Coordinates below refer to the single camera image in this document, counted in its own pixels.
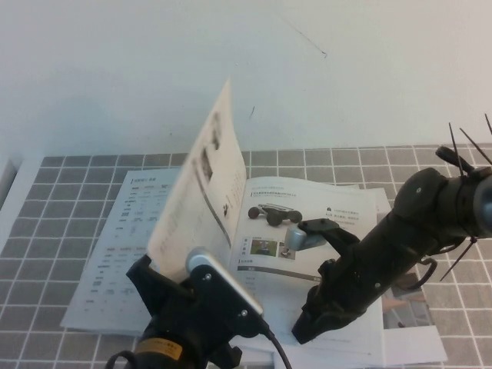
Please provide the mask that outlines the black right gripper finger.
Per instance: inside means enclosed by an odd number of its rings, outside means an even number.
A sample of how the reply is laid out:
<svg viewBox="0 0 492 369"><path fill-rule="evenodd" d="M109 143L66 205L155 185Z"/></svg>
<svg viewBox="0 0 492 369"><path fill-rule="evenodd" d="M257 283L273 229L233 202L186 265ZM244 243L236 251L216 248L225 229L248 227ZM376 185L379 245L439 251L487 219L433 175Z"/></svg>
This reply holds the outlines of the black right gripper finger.
<svg viewBox="0 0 492 369"><path fill-rule="evenodd" d="M317 322L321 311L314 307L303 307L300 317L296 320L291 333L295 338L316 338L320 332Z"/></svg>
<svg viewBox="0 0 492 369"><path fill-rule="evenodd" d="M344 321L343 319L339 319L337 317L320 317L318 318L317 322L320 326L321 334L328 331L341 329L346 325L346 321ZM313 339L314 338L298 338L298 343L306 344L307 342L312 341Z"/></svg>

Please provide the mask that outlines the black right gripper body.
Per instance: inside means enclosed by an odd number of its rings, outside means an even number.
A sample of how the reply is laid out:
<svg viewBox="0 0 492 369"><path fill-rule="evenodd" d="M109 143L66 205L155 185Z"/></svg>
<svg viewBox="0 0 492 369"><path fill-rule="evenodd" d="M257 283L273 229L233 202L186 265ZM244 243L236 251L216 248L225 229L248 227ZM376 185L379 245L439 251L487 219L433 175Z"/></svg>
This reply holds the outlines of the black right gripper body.
<svg viewBox="0 0 492 369"><path fill-rule="evenodd" d="M318 269L321 283L308 293L313 327L343 327L359 318L417 262L457 243L457 237L399 217L386 217L363 239L328 219L307 222L307 234L323 237L340 257Z"/></svg>

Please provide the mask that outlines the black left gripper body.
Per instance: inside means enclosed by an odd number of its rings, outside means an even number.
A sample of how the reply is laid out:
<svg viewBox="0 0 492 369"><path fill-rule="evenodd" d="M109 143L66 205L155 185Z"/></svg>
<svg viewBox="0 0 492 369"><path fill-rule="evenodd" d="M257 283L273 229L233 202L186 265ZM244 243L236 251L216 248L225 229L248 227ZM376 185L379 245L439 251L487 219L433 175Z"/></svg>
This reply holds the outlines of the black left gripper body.
<svg viewBox="0 0 492 369"><path fill-rule="evenodd" d="M234 337L265 333L265 322L252 304L227 284L199 284L191 298L173 296L151 318L144 337L221 346Z"/></svg>

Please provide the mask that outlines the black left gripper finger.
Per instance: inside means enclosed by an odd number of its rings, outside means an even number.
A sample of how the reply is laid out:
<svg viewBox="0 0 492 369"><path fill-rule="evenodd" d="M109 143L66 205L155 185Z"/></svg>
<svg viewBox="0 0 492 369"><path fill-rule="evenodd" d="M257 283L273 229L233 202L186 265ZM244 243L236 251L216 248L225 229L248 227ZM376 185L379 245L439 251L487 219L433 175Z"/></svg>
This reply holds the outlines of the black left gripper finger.
<svg viewBox="0 0 492 369"><path fill-rule="evenodd" d="M170 303L192 301L192 293L155 271L151 267L151 259L146 254L129 268L126 276L147 308L163 308Z"/></svg>

